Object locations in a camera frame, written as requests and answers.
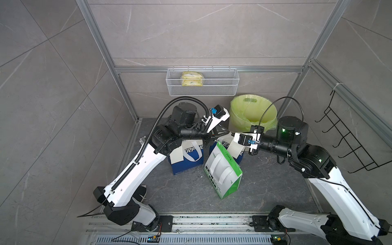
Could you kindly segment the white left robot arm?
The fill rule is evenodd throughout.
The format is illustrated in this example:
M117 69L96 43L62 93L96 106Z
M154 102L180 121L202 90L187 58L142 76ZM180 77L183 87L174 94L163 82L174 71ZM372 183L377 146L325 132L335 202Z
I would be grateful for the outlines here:
M150 172L166 158L177 174L204 162L205 146L214 143L229 131L221 122L229 112L221 105L206 110L199 118L197 107L189 102L176 105L164 123L156 122L137 155L107 186L94 190L97 201L104 206L103 213L117 225L136 222L155 227L159 215L143 203L147 188L142 183Z

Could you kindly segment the green white paper bag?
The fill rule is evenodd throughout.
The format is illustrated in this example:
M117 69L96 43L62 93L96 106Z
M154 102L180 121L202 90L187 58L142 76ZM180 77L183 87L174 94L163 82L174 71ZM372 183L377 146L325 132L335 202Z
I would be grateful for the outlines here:
M204 171L220 199L236 192L243 176L237 162L219 141L209 154Z

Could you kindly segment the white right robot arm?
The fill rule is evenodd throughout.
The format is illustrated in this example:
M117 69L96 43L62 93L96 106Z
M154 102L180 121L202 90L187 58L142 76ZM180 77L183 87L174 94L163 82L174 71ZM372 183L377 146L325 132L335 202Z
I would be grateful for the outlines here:
M308 124L294 116L278 120L276 136L266 135L254 125L248 133L235 133L234 142L282 157L312 183L334 210L334 214L311 214L277 205L268 215L273 231L300 230L325 239L331 245L380 245L390 225L363 205L345 181L335 160L322 147L307 141Z

